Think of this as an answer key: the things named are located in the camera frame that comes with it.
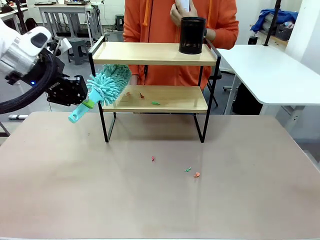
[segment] turquoise handle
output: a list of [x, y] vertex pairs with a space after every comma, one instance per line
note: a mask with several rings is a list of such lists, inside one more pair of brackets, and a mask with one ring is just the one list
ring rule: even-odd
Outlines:
[[[103, 101], [103, 98], [99, 94], [97, 90], [94, 88], [89, 94], [89, 99], [94, 102], [94, 104], [97, 104], [99, 101]], [[69, 121], [75, 124], [78, 122], [79, 119], [81, 119], [85, 113], [89, 112], [89, 108], [85, 106], [84, 104], [80, 104], [68, 117]]]

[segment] hoodie drawstring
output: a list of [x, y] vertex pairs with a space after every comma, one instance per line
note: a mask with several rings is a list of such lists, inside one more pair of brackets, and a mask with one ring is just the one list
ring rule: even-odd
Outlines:
[[209, 0], [209, 13], [208, 13], [208, 19], [206, 21], [206, 27], [210, 29], [210, 18], [211, 18], [211, 10], [212, 10], [212, 0]]
[[144, 13], [144, 21], [143, 21], [143, 26], [145, 27], [148, 26], [148, 14], [149, 14], [150, 1], [151, 0], [146, 0], [146, 4], [145, 4], [145, 13]]

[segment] teal microfiber duster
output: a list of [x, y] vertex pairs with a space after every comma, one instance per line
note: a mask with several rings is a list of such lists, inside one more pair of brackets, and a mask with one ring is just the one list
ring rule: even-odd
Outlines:
[[90, 76], [87, 87], [90, 90], [88, 101], [80, 104], [69, 116], [72, 123], [76, 123], [95, 104], [113, 104], [124, 91], [131, 78], [131, 71], [127, 65], [106, 64], [103, 70]]

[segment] bottom shelf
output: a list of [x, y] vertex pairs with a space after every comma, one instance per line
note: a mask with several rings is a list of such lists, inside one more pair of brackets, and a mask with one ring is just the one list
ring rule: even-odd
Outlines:
[[103, 106], [104, 112], [117, 113], [205, 114], [207, 109], [208, 105], [199, 86], [128, 85], [114, 104]]

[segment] black mesh pen holder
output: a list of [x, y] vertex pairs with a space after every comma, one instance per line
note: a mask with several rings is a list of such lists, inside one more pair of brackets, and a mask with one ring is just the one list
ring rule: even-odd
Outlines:
[[200, 54], [204, 42], [206, 20], [202, 17], [183, 17], [179, 52], [183, 54]]

